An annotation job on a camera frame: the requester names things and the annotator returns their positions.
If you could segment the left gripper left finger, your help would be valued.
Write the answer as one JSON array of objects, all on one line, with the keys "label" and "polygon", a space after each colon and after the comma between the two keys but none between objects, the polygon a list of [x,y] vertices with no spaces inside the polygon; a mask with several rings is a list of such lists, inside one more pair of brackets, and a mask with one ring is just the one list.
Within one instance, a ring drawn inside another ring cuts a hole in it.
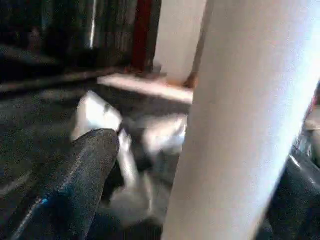
[{"label": "left gripper left finger", "polygon": [[64,160],[51,160],[35,174],[37,181],[0,228],[0,238],[84,240],[119,149],[112,129],[92,130],[75,140]]}]

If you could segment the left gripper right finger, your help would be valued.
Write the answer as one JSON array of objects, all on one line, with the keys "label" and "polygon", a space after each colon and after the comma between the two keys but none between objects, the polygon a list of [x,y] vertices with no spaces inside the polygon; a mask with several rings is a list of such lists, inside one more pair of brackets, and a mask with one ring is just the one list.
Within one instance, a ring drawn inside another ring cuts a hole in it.
[{"label": "left gripper right finger", "polygon": [[320,169],[293,147],[267,211],[273,240],[320,238]]}]

